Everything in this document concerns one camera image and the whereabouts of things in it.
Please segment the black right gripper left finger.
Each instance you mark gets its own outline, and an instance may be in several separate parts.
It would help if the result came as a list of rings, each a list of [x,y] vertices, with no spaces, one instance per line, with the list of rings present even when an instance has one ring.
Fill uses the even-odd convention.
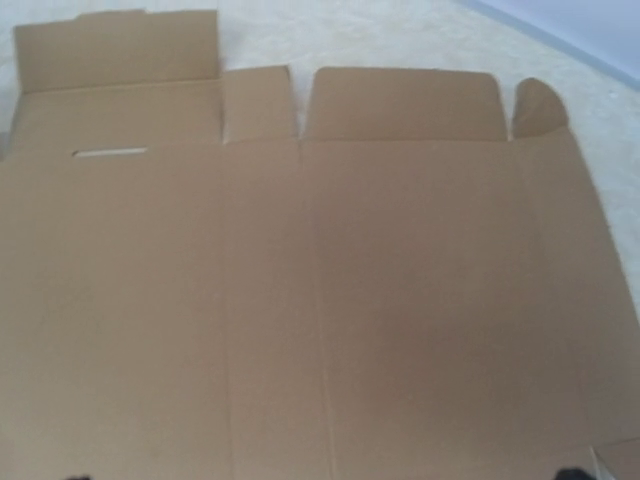
[[[79,474],[68,476],[67,480],[93,480],[93,477],[89,474]]]

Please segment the brown cardboard box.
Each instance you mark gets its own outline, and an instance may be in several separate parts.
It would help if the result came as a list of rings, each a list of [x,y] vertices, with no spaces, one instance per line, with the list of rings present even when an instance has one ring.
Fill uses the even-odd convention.
[[[213,10],[14,30],[5,479],[639,475],[639,323],[529,78],[222,71]]]

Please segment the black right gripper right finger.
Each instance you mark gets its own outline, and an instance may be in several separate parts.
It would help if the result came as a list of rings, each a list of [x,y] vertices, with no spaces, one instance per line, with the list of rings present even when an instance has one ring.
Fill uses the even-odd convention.
[[[555,480],[594,480],[594,476],[579,467],[566,467],[556,472]]]

